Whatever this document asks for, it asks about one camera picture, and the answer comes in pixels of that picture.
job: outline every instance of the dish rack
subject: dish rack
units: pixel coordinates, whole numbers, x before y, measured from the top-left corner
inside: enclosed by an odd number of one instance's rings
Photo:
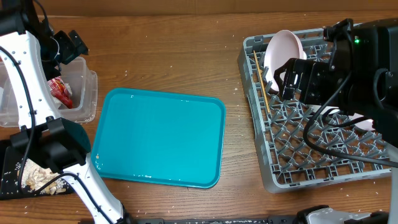
[[[323,29],[294,32],[303,45],[307,60],[327,62],[331,44],[323,40]],[[391,175],[391,168],[320,154],[309,148],[303,140],[303,129],[312,116],[313,109],[298,101],[281,100],[265,92],[269,102],[267,113],[257,74],[254,53],[260,58],[260,68],[269,41],[274,34],[248,37],[238,57],[239,71],[254,123],[255,146],[264,187],[272,193],[298,190],[307,187],[337,184],[360,179],[375,179]],[[329,123],[349,121],[344,115],[334,114]],[[308,133],[315,144],[340,152],[359,156],[387,159],[386,142],[381,134],[362,131],[355,126],[334,128],[321,122],[320,117]]]

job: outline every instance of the transparent plastic bin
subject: transparent plastic bin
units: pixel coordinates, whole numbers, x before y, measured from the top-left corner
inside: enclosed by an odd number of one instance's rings
[[[87,123],[95,118],[98,99],[97,74],[86,66],[86,60],[77,57],[68,65],[61,65],[61,78],[72,89],[72,109],[59,108],[61,115],[76,123]],[[0,62],[0,126],[18,127],[18,108],[6,67]]]

